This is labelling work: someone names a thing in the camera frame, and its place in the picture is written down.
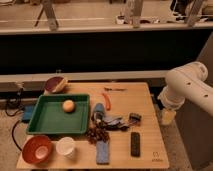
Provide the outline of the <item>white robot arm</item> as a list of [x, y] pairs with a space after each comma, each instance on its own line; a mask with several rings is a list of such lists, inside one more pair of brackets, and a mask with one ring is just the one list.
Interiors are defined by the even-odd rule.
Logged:
[[213, 87], [207, 85], [208, 69], [201, 62], [191, 62], [166, 73], [166, 86], [157, 99], [163, 105], [161, 123], [169, 125], [176, 111], [188, 99], [213, 116]]

